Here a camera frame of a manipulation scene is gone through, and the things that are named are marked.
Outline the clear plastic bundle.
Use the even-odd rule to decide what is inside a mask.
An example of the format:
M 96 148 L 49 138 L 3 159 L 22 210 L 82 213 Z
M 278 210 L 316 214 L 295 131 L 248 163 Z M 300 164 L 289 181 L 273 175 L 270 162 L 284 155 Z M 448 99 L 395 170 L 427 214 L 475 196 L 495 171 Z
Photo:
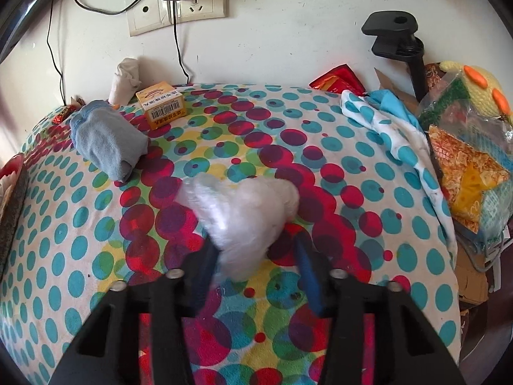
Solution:
M 176 201 L 192 210 L 220 250 L 222 276 L 242 282 L 258 271 L 286 223 L 295 220 L 300 195 L 284 179 L 257 176 L 233 183 L 201 173 L 183 180 Z

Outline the grey blue long sock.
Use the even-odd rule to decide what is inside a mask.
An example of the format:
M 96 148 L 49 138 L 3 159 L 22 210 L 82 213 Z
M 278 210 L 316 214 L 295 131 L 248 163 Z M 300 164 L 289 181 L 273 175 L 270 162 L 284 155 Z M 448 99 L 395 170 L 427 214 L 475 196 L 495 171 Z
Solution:
M 148 153 L 149 137 L 107 101 L 95 100 L 71 116 L 71 141 L 77 152 L 112 181 L 126 182 Z

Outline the polka dot bed sheet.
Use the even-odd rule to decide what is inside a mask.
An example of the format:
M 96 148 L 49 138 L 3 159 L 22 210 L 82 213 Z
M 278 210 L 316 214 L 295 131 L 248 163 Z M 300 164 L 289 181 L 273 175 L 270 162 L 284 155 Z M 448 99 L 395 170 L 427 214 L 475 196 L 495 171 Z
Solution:
M 306 232 L 361 282 L 408 291 L 453 357 L 461 348 L 449 208 L 436 181 L 376 103 L 279 85 L 194 85 L 186 115 L 153 130 L 137 105 L 119 110 L 149 139 L 125 183 L 75 149 L 68 124 L 44 116 L 23 144 L 28 190 L 1 281 L 1 343 L 31 384 L 50 381 L 112 282 L 140 284 L 198 250 L 204 229 L 176 200 L 196 175 L 226 181 L 241 222 L 291 220 L 259 270 L 224 280 L 184 324 L 199 384 L 313 384 L 329 324 L 309 308 L 293 238 Z M 373 130 L 376 117 L 382 130 Z

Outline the red round tray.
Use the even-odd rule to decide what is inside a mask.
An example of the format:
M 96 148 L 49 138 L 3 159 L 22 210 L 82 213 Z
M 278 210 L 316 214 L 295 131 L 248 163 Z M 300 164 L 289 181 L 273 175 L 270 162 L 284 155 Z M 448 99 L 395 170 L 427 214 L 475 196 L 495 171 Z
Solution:
M 18 153 L 1 169 L 1 273 L 4 273 L 11 252 L 27 187 L 28 171 L 24 164 L 24 155 Z

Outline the polka dot white cloth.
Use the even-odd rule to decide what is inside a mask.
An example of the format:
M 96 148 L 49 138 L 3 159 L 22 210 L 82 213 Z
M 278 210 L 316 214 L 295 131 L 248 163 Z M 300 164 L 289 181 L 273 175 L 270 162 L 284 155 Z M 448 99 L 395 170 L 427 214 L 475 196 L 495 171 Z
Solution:
M 340 96 L 342 114 L 374 131 L 398 161 L 414 169 L 445 236 L 450 262 L 457 263 L 457 239 L 448 202 L 442 193 L 430 145 L 416 117 L 389 90 L 375 90 L 359 97 L 349 90 Z

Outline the plastic bag of items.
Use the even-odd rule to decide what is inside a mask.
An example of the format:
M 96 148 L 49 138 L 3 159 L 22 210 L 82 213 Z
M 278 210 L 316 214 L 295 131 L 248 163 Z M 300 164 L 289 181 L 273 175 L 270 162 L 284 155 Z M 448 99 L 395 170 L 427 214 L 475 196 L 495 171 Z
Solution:
M 512 216 L 512 124 L 480 115 L 459 73 L 426 71 L 418 122 L 427 132 L 457 230 L 479 247 L 502 240 Z

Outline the red snack packet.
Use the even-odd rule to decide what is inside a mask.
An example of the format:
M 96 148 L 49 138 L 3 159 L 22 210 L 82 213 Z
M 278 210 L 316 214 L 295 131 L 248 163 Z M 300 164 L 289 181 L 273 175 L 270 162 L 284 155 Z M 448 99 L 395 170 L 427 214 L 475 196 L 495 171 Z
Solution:
M 342 94 L 345 90 L 350 90 L 357 96 L 366 94 L 366 88 L 347 64 L 338 65 L 322 74 L 310 82 L 309 87 L 336 94 Z

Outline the small red candy wrapper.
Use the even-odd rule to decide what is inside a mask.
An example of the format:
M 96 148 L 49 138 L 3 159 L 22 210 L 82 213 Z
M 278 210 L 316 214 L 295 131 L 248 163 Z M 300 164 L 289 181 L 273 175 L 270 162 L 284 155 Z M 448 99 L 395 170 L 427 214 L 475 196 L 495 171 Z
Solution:
M 55 125 L 64 123 L 76 110 L 77 107 L 75 105 L 64 106 L 63 109 L 53 117 L 52 123 Z

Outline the yellow knitted duck toy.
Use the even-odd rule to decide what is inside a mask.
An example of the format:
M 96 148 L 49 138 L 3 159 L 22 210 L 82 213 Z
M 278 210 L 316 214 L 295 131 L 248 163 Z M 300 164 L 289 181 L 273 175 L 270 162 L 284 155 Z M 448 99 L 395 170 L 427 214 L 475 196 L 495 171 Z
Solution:
M 439 68 L 445 73 L 460 74 L 470 103 L 481 116 L 500 118 L 512 124 L 512 107 L 493 74 L 481 67 L 455 61 L 442 61 Z

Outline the orange medicine box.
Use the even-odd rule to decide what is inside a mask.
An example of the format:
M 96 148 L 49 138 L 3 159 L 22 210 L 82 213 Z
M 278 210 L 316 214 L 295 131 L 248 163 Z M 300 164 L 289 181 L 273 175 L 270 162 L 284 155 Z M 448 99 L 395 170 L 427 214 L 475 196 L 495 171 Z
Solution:
M 186 115 L 184 97 L 175 87 L 162 81 L 136 93 L 151 130 L 161 128 Z

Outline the black phone holder clamp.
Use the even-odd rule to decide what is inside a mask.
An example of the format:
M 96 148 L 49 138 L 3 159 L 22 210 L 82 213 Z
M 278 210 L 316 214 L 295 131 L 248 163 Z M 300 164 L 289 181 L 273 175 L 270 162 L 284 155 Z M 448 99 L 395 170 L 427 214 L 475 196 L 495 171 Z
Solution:
M 416 18 L 406 11 L 375 11 L 364 22 L 362 32 L 376 38 L 371 51 L 375 56 L 405 63 L 416 100 L 429 92 L 424 69 L 424 43 L 415 36 Z

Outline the white sock by wall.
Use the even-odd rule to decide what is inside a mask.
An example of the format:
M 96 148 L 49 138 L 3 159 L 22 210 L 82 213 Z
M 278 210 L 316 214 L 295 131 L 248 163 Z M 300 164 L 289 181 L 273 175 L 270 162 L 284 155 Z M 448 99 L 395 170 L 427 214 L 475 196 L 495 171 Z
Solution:
M 139 62 L 136 58 L 126 57 L 116 66 L 108 97 L 109 103 L 127 105 L 139 91 L 140 85 Z

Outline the white wall socket plate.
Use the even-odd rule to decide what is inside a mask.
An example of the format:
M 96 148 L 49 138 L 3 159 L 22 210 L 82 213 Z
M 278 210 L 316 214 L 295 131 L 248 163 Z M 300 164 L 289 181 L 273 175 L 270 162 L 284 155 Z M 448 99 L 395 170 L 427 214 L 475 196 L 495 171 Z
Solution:
M 140 0 L 126 12 L 131 37 L 188 23 L 228 17 L 229 0 Z

